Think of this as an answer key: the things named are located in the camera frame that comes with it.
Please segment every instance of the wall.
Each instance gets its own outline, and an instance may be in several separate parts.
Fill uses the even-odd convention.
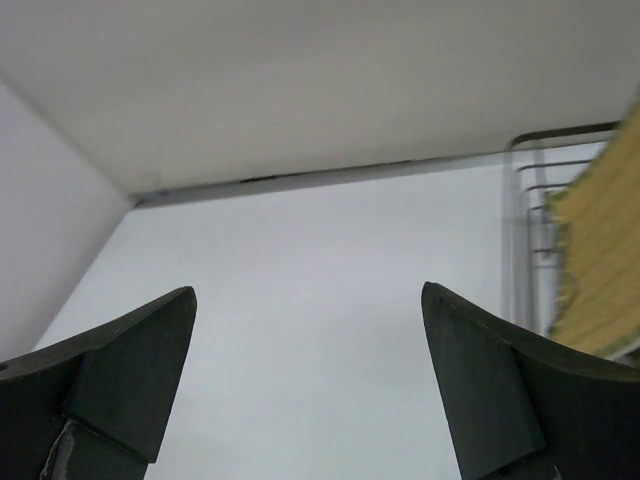
[[[133,211],[39,346],[193,285],[150,480],[458,479],[420,292],[499,313],[500,161]]]
[[[0,83],[0,359],[30,351],[129,209]]]

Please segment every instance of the yellow cloth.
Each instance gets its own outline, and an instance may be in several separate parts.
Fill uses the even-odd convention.
[[[549,201],[562,269],[551,338],[609,357],[640,340],[640,103]]]

